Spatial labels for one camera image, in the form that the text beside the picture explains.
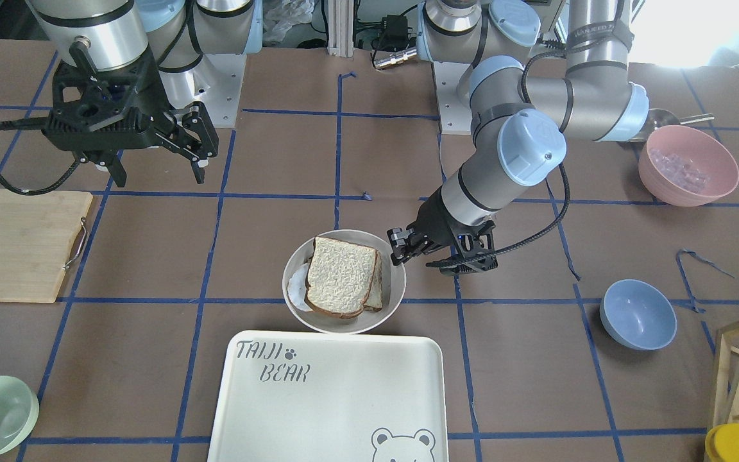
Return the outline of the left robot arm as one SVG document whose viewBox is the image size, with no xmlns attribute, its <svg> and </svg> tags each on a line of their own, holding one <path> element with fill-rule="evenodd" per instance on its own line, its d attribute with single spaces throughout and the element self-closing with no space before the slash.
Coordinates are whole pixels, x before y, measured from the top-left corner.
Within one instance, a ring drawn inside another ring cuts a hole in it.
<svg viewBox="0 0 739 462">
<path fill-rule="evenodd" d="M 395 266 L 443 248 L 429 263 L 444 274 L 495 269 L 498 255 L 533 243 L 565 216 L 518 243 L 497 248 L 495 214 L 563 167 L 568 139 L 624 142 L 649 111 L 628 79 L 633 46 L 628 1 L 572 1 L 563 49 L 527 58 L 540 19 L 522 1 L 425 1 L 418 11 L 418 56 L 470 65 L 468 104 L 475 153 L 420 205 L 405 228 L 387 232 Z"/>
</svg>

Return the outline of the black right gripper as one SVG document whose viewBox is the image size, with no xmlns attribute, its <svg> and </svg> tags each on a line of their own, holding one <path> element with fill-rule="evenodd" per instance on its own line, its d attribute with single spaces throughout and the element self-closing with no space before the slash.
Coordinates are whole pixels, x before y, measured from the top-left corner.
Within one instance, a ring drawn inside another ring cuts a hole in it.
<svg viewBox="0 0 739 462">
<path fill-rule="evenodd" d="M 76 152 L 103 167 L 115 186 L 126 186 L 117 150 L 164 147 L 191 162 L 197 184 L 218 155 L 218 135 L 202 101 L 181 109 L 168 102 L 155 59 L 94 76 L 62 62 L 52 79 L 53 107 L 41 132 L 60 150 Z"/>
</svg>

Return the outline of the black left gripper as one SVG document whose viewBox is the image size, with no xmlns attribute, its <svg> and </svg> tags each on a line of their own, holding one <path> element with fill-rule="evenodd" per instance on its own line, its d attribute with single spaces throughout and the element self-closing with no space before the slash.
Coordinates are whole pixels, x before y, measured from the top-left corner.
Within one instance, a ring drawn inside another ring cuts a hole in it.
<svg viewBox="0 0 739 462">
<path fill-rule="evenodd" d="M 392 264 L 401 266 L 419 255 L 431 254 L 442 248 L 454 248 L 451 227 L 460 224 L 443 204 L 442 194 L 433 193 L 420 205 L 416 219 L 410 225 L 388 229 Z"/>
</svg>

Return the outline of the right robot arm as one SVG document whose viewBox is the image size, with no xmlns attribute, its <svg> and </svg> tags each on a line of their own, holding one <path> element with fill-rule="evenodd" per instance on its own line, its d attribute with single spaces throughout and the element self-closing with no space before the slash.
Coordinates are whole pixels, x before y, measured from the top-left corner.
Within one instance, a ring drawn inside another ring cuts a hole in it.
<svg viewBox="0 0 739 462">
<path fill-rule="evenodd" d="M 197 184 L 240 88 L 210 61 L 263 46 L 261 1 L 29 1 L 58 48 L 44 137 L 126 184 L 121 150 L 181 155 Z"/>
</svg>

